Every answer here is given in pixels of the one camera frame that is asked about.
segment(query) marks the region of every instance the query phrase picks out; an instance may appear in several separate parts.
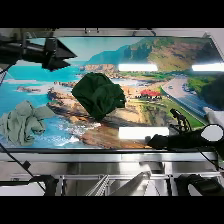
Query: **dark green cloth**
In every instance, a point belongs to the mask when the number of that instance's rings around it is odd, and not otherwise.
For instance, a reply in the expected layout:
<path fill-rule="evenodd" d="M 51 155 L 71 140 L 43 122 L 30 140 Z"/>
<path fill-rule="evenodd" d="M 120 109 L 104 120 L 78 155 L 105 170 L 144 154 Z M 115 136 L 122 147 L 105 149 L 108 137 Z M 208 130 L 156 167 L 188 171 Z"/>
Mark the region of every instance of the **dark green cloth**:
<path fill-rule="evenodd" d="M 125 95 L 120 85 L 102 73 L 86 74 L 75 85 L 72 95 L 97 121 L 114 109 L 125 107 Z"/>

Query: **coastal road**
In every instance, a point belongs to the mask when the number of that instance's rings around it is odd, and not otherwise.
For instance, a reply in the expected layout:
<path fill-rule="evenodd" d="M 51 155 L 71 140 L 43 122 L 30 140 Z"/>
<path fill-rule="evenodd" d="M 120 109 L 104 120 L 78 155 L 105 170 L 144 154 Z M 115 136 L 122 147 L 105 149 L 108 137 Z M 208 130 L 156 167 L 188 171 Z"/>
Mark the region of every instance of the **coastal road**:
<path fill-rule="evenodd" d="M 205 115 L 203 107 L 219 110 L 216 107 L 206 103 L 204 100 L 201 100 L 197 95 L 186 92 L 183 88 L 184 84 L 187 84 L 187 77 L 179 76 L 169 81 L 162 88 L 168 95 L 172 96 L 201 117 Z"/>

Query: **grass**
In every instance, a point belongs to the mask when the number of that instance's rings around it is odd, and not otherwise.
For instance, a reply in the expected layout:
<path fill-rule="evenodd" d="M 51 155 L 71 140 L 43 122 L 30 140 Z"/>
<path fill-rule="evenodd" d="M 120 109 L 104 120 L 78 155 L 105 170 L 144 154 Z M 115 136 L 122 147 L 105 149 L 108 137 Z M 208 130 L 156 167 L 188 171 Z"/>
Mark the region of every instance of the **grass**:
<path fill-rule="evenodd" d="M 171 100 L 166 99 L 163 97 L 161 101 L 158 101 L 158 104 L 156 102 L 146 102 L 144 99 L 138 100 L 138 99 L 133 99 L 131 100 L 133 103 L 138 103 L 140 105 L 144 106 L 150 106 L 150 107 L 159 107 L 160 109 L 166 111 L 168 116 L 173 117 L 173 115 L 170 113 L 170 109 L 174 108 L 180 113 L 182 113 L 187 120 L 190 122 L 192 128 L 198 128 L 198 127 L 203 127 L 204 124 L 201 123 L 199 120 L 191 116 L 189 113 L 187 113 L 185 110 L 183 110 L 176 102 L 173 102 Z"/>

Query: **ocean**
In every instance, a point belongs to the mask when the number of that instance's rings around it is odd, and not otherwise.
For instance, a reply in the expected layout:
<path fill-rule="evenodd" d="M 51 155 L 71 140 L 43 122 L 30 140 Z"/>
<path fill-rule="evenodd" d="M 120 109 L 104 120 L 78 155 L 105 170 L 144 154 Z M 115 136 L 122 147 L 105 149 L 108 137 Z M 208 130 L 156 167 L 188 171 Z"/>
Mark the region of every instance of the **ocean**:
<path fill-rule="evenodd" d="M 44 106 L 49 102 L 47 92 L 50 87 L 59 89 L 65 92 L 71 92 L 71 88 L 54 85 L 55 81 L 71 82 L 79 81 L 82 74 L 77 67 L 67 67 L 58 71 L 50 72 L 42 69 L 41 66 L 13 66 L 9 69 L 2 85 L 0 86 L 0 117 L 3 113 L 8 113 L 14 110 L 16 105 L 24 100 L 28 100 L 34 107 Z M 113 79 L 114 83 L 120 85 L 138 85 L 138 81 Z M 19 86 L 36 87 L 40 92 L 27 93 L 18 92 Z M 99 123 L 92 123 L 87 126 L 77 126 L 69 123 L 62 116 L 54 116 L 44 120 L 47 129 L 41 136 L 34 136 L 35 142 L 30 147 L 24 148 L 96 148 L 85 145 L 77 136 L 85 133 L 86 130 L 99 126 Z M 7 148 L 18 147 L 7 142 L 0 135 L 0 142 Z"/>

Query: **sky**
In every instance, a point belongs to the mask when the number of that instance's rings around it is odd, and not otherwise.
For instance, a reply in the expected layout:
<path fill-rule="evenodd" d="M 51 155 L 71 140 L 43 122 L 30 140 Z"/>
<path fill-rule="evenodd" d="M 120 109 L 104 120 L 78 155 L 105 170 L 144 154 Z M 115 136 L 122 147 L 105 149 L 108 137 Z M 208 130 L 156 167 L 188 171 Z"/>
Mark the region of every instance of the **sky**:
<path fill-rule="evenodd" d="M 58 38 L 78 57 L 71 61 L 88 61 L 93 55 L 102 51 L 116 51 L 124 45 L 131 45 L 140 41 L 143 37 L 61 37 Z M 38 38 L 31 41 L 44 45 L 45 39 Z M 38 65 L 37 63 L 18 61 L 16 65 Z"/>

